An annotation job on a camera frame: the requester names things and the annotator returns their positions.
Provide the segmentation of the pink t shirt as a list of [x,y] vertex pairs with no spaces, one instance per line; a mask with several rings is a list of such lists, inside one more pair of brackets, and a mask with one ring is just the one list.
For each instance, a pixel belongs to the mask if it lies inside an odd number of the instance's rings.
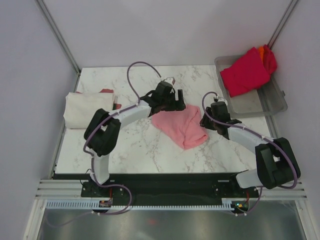
[[202,145],[209,137],[200,126],[201,119],[200,108],[188,104],[182,111],[161,111],[153,115],[151,123],[180,148],[189,150]]

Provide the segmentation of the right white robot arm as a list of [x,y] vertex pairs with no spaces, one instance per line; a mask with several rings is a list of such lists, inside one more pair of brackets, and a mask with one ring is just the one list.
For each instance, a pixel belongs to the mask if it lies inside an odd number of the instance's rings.
[[289,141],[283,137],[270,138],[248,128],[238,119],[231,119],[226,104],[217,101],[203,107],[200,125],[217,131],[227,140],[236,142],[255,155],[256,168],[237,173],[229,184],[235,197],[242,196],[247,188],[264,187],[294,189],[301,172]]

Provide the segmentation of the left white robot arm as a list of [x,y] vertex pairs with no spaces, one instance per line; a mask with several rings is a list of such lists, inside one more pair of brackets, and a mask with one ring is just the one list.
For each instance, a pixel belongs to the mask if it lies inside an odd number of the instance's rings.
[[154,90],[139,96],[137,103],[110,112],[98,109],[85,130],[83,146],[83,151],[91,156],[92,191],[99,197],[110,191],[107,182],[110,178],[109,156],[117,145],[121,129],[162,111],[183,111],[185,108],[183,90],[176,90],[170,82],[162,80]]

